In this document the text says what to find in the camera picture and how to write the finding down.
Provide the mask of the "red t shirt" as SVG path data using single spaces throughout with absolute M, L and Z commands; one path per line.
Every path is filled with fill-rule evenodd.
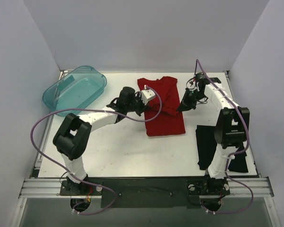
M 160 114 L 152 121 L 145 123 L 146 134 L 149 137 L 174 136 L 185 134 L 185 124 L 183 114 L 177 111 L 180 105 L 178 80 L 174 77 L 164 76 L 156 80 L 141 78 L 137 80 L 139 89 L 144 89 L 147 85 L 153 88 L 161 97 L 162 103 L 156 97 L 149 102 L 147 110 L 144 112 L 145 119 L 154 117 L 160 106 Z

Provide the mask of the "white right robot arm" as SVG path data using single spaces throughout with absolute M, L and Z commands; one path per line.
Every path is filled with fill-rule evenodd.
M 199 72 L 190 83 L 195 87 L 186 88 L 177 111 L 196 109 L 209 100 L 218 113 L 214 127 L 198 125 L 196 129 L 199 166 L 205 170 L 206 179 L 195 187 L 204 194 L 227 194 L 227 172 L 248 172 L 250 111 L 229 97 L 218 78 Z

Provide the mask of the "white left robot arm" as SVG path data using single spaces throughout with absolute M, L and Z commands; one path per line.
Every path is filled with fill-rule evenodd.
M 155 97 L 156 94 L 150 89 L 136 92 L 131 87 L 124 87 L 119 97 L 114 98 L 101 112 L 66 115 L 54 136 L 53 144 L 61 154 L 66 168 L 70 170 L 67 174 L 67 187 L 77 195 L 84 194 L 88 189 L 88 174 L 84 169 L 82 155 L 91 132 L 118 123 L 131 112 L 140 116 Z

